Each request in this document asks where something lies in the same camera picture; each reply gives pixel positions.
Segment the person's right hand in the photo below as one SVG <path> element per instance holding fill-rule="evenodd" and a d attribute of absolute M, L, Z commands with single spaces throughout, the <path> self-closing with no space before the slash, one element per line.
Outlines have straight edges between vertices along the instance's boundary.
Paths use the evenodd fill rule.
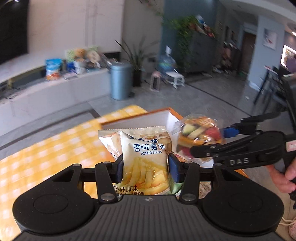
<path fill-rule="evenodd" d="M 295 184 L 292 182 L 296 176 L 295 159 L 288 166 L 284 174 L 276 170 L 274 165 L 268 165 L 266 168 L 269 171 L 273 183 L 281 193 L 292 193 L 295 191 Z"/>

